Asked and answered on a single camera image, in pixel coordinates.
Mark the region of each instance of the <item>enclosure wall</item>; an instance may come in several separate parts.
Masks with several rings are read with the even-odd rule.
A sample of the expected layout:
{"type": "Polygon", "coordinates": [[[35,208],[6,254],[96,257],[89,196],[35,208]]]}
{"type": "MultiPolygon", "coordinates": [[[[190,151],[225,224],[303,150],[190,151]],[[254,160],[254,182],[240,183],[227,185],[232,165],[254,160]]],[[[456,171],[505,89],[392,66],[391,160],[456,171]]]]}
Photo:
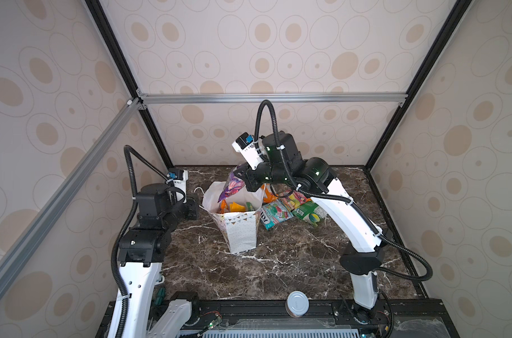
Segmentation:
{"type": "MultiPolygon", "coordinates": [[[[125,144],[165,170],[135,113],[1,299],[0,337],[95,336],[117,295],[109,258],[132,204],[125,144]]],[[[138,189],[161,181],[133,162],[138,189]]]]}
{"type": "Polygon", "coordinates": [[[126,105],[78,0],[0,1],[0,260],[126,105]]]}
{"type": "MultiPolygon", "coordinates": [[[[403,92],[455,1],[101,3],[140,91],[167,95],[403,92]]],[[[175,164],[239,163],[229,145],[254,130],[256,104],[167,103],[150,111],[175,164]]],[[[275,107],[304,156],[364,165],[397,103],[275,107]]]]}
{"type": "Polygon", "coordinates": [[[512,1],[478,1],[372,170],[463,338],[512,337],[512,1]]]}

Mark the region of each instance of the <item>red wire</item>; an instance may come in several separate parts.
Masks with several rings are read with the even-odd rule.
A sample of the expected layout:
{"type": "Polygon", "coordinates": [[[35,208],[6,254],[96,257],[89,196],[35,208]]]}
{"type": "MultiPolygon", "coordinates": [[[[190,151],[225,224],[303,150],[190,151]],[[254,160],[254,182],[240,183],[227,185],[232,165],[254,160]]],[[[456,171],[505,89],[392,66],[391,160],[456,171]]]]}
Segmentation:
{"type": "Polygon", "coordinates": [[[202,317],[205,316],[205,315],[208,315],[210,313],[214,313],[214,314],[218,315],[220,318],[222,318],[222,315],[218,311],[209,311],[208,313],[203,314],[202,317]]]}

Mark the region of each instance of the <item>snack bag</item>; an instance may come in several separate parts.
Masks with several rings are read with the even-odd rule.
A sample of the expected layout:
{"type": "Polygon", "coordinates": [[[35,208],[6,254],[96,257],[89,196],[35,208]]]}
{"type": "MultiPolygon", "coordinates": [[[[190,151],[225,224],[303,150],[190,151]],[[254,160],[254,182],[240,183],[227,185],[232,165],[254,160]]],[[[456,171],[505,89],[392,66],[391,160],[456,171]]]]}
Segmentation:
{"type": "Polygon", "coordinates": [[[311,199],[307,199],[302,193],[293,192],[288,197],[280,197],[280,200],[284,205],[288,208],[289,211],[300,207],[302,204],[305,204],[307,201],[311,201],[311,199]]]}
{"type": "Polygon", "coordinates": [[[261,207],[261,221],[267,230],[293,217],[292,213],[280,201],[273,201],[261,207]]]}
{"type": "Polygon", "coordinates": [[[278,197],[276,197],[275,195],[273,195],[271,193],[271,190],[269,190],[269,185],[268,184],[264,184],[264,186],[265,186],[265,189],[263,190],[263,192],[265,193],[265,195],[263,196],[263,202],[264,203],[271,203],[274,200],[278,199],[278,197]]]}
{"type": "Polygon", "coordinates": [[[226,179],[224,184],[224,189],[219,196],[219,202],[232,196],[233,194],[236,194],[243,188],[243,186],[245,186],[245,182],[233,174],[233,170],[237,169],[238,167],[239,166],[235,167],[231,172],[229,172],[228,179],[226,179]]]}
{"type": "Polygon", "coordinates": [[[233,202],[229,205],[229,212],[231,212],[231,213],[245,213],[246,211],[247,211],[246,206],[242,206],[235,202],[233,202]]]}
{"type": "Polygon", "coordinates": [[[292,214],[313,226],[318,226],[318,222],[327,216],[326,211],[313,201],[308,201],[297,209],[294,209],[292,214]]]}
{"type": "Polygon", "coordinates": [[[225,213],[229,213],[229,208],[228,208],[228,204],[223,199],[222,202],[220,202],[220,212],[219,212],[219,214],[225,214],[225,213]]]}

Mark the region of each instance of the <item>orange snack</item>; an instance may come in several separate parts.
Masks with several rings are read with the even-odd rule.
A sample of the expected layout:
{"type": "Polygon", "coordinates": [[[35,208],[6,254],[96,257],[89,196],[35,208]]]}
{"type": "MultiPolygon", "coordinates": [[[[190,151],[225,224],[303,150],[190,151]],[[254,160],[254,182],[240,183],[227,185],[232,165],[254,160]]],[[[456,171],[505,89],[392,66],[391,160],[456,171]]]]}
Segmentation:
{"type": "Polygon", "coordinates": [[[265,196],[263,197],[264,203],[271,203],[275,199],[278,199],[278,197],[271,193],[271,191],[269,190],[269,186],[267,184],[265,185],[265,190],[263,192],[265,193],[265,196]]]}
{"type": "Polygon", "coordinates": [[[247,209],[245,206],[233,202],[232,204],[229,205],[229,211],[231,213],[244,213],[247,211],[247,209]]]}
{"type": "Polygon", "coordinates": [[[224,199],[222,200],[222,202],[220,202],[220,213],[229,213],[228,204],[225,202],[224,199]]]}

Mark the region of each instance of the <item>vent grille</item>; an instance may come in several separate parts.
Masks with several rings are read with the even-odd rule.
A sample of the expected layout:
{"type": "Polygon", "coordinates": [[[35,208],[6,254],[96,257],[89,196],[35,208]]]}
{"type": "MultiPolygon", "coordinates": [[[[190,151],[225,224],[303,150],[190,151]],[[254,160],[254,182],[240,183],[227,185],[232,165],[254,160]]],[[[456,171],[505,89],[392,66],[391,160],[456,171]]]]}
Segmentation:
{"type": "Polygon", "coordinates": [[[360,336],[356,329],[232,329],[225,332],[207,331],[203,338],[360,338],[360,336]]]}

